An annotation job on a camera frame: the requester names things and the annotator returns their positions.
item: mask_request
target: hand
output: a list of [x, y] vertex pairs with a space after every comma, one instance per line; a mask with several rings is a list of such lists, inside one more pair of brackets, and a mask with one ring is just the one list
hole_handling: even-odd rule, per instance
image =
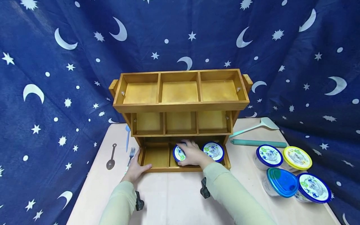
[[178, 165], [199, 165], [201, 169], [204, 170], [209, 164], [215, 162], [211, 157], [201, 151], [194, 141], [183, 140], [183, 142], [186, 144], [177, 143], [177, 145], [184, 151], [186, 158], [178, 162]]
[[138, 152], [132, 158], [129, 169], [127, 170], [127, 173], [124, 175], [124, 177], [120, 182], [129, 181], [131, 183], [134, 183], [143, 172], [147, 171], [152, 167], [151, 164], [140, 166], [138, 163], [139, 154], [140, 154], [140, 150], [138, 150]]

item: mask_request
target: wooden side handle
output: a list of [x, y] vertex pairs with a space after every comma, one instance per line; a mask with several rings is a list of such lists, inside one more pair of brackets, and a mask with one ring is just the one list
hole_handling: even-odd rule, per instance
[[109, 86], [109, 91], [110, 91], [111, 95], [113, 96], [113, 98], [115, 98], [115, 94], [116, 94], [118, 84], [119, 84], [119, 80], [113, 80], [113, 82], [111, 82], [111, 84]]
[[246, 91], [247, 91], [247, 93], [249, 93], [251, 90], [251, 87], [253, 85], [253, 82], [250, 79], [249, 75], [247, 75], [247, 74], [243, 74], [243, 78], [245, 79], [244, 85], [245, 85]]

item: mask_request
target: teal lid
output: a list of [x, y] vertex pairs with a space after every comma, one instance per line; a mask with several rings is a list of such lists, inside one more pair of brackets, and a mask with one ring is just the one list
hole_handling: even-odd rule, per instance
[[290, 198], [297, 192], [299, 181], [297, 177], [289, 171], [279, 168], [269, 168], [266, 174], [270, 184], [280, 196]]

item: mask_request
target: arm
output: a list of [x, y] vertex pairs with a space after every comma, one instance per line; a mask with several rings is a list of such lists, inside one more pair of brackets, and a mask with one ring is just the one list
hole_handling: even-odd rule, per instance
[[133, 183], [144, 171], [151, 168], [151, 164], [146, 166], [139, 165], [139, 153], [140, 151], [136, 153], [127, 173], [111, 193], [109, 202], [101, 215], [99, 225], [129, 224], [136, 204], [136, 194]]
[[179, 165], [199, 165], [206, 177], [206, 186], [215, 200], [229, 212], [235, 224], [275, 225], [261, 205], [248, 193], [241, 183], [221, 164], [216, 163], [199, 149], [193, 141], [177, 144], [186, 155]]

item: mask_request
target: white crescent moon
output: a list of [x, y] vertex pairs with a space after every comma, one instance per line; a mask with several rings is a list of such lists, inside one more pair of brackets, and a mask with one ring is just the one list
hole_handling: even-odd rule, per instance
[[65, 208], [67, 206], [67, 204], [69, 203], [70, 199], [72, 198], [72, 192], [71, 191], [65, 191], [57, 199], [59, 199], [60, 197], [65, 197], [66, 198], [66, 203], [65, 203], [65, 206], [64, 206], [64, 208]]
[[61, 37], [60, 37], [60, 34], [59, 34], [59, 29], [56, 28], [55, 30], [55, 40], [56, 42], [58, 43], [58, 45], [60, 45], [61, 47], [63, 47], [64, 49], [67, 49], [67, 50], [73, 50], [77, 47], [77, 42], [73, 45], [71, 44], [68, 44], [66, 43]]
[[35, 84], [28, 84], [25, 86], [23, 90], [24, 101], [26, 100], [26, 96], [30, 93], [34, 93], [39, 96], [41, 103], [44, 103], [44, 93], [38, 86], [36, 86]]
[[238, 48], [246, 47], [248, 44], [250, 44], [250, 43], [252, 42], [252, 40], [249, 41], [249, 42], [244, 42], [244, 40], [243, 40], [245, 31], [246, 31], [248, 28], [249, 28], [249, 27], [245, 28], [245, 29], [240, 33], [240, 35], [238, 36], [238, 39], [236, 39], [236, 46], [237, 46]]
[[331, 91], [329, 93], [326, 93], [324, 95], [336, 95], [336, 94], [339, 94], [347, 86], [346, 81], [341, 77], [328, 77], [328, 78], [333, 79], [336, 82], [336, 87], [335, 87], [335, 89], [333, 91]]
[[350, 225], [345, 218], [345, 213], [342, 214], [342, 220], [344, 221], [345, 225]]
[[111, 36], [113, 36], [118, 41], [126, 40], [127, 31], [126, 31], [126, 28], [125, 28], [124, 24], [122, 24], [122, 22], [120, 20], [118, 20], [117, 18], [115, 18], [115, 17], [113, 17], [113, 18], [116, 20], [117, 24], [119, 25], [120, 30], [119, 30], [119, 33], [117, 35], [113, 35], [110, 32], [109, 33], [111, 34]]
[[254, 117], [256, 117], [257, 116], [257, 112], [254, 112], [254, 115], [252, 115], [252, 116], [246, 116], [246, 118], [254, 118]]
[[265, 85], [265, 86], [267, 86], [267, 84], [266, 84], [265, 82], [263, 82], [263, 81], [256, 81], [256, 82], [252, 85], [252, 87], [251, 87], [252, 92], [255, 93], [255, 89], [256, 89], [258, 86], [260, 86], [260, 85]]
[[315, 22], [315, 19], [316, 19], [316, 11], [315, 9], [312, 9], [309, 19], [307, 19], [307, 21], [302, 26], [299, 27], [299, 32], [309, 29], [309, 27], [311, 27], [312, 24]]
[[193, 66], [193, 61], [190, 57], [188, 56], [184, 56], [184, 57], [181, 57], [178, 61], [178, 62], [186, 62], [186, 64], [188, 65], [188, 68], [187, 70], [190, 70], [191, 66]]
[[112, 121], [111, 119], [112, 119], [112, 118], [110, 118], [110, 119], [108, 120], [109, 123], [119, 123], [119, 122], [114, 122], [114, 121]]

